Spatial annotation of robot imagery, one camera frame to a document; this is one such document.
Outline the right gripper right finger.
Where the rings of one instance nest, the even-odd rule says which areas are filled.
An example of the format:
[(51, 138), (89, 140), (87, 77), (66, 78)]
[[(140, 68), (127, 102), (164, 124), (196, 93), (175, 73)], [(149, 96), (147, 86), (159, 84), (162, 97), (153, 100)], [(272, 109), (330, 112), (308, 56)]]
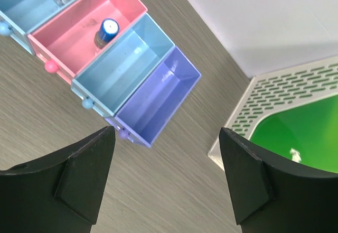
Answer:
[(219, 133), (236, 224), (243, 232), (337, 232), (337, 174)]

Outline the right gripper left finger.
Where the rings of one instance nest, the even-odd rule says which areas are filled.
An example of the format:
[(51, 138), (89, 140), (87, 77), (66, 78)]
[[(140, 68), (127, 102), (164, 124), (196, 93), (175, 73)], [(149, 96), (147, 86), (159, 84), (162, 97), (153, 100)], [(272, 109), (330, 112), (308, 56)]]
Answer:
[(38, 159), (1, 171), (1, 232), (90, 232), (115, 148), (106, 126)]

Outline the purple drawer box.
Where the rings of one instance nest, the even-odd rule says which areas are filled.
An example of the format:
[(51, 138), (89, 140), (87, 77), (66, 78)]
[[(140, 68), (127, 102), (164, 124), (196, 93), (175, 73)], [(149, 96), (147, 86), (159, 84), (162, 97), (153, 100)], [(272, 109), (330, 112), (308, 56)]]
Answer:
[(174, 47), (114, 117), (107, 117), (121, 139), (151, 147), (201, 74)]

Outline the sky blue drawer box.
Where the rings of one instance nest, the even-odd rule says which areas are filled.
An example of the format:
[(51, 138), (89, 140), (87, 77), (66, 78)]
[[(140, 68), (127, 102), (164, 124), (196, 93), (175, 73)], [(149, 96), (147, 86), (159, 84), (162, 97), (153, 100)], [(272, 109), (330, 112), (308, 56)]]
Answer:
[(113, 117), (174, 46), (146, 13), (73, 78), (71, 90), (84, 108)]

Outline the pink drawer box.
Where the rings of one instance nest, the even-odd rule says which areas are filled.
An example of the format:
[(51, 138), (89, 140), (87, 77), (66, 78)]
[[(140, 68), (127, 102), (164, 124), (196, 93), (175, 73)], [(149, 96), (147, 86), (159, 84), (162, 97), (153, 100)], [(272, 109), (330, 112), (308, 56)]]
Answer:
[(104, 19), (117, 21), (121, 36), (147, 11), (141, 0), (76, 0), (28, 39), (45, 70), (71, 83), (101, 53), (95, 35)]

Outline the blue cap stamp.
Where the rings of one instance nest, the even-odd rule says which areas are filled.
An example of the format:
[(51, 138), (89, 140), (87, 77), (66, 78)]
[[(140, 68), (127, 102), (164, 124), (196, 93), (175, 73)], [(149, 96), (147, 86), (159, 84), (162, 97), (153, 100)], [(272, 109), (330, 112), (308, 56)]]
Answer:
[(103, 49), (117, 36), (119, 29), (119, 24), (116, 20), (111, 18), (104, 19), (94, 38), (96, 47)]

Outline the light blue drawer box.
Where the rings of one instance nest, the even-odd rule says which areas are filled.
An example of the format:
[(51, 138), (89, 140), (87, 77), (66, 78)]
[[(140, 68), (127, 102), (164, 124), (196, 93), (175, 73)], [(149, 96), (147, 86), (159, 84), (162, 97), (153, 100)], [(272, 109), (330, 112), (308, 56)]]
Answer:
[(35, 55), (28, 35), (76, 0), (1, 0), (1, 35)]

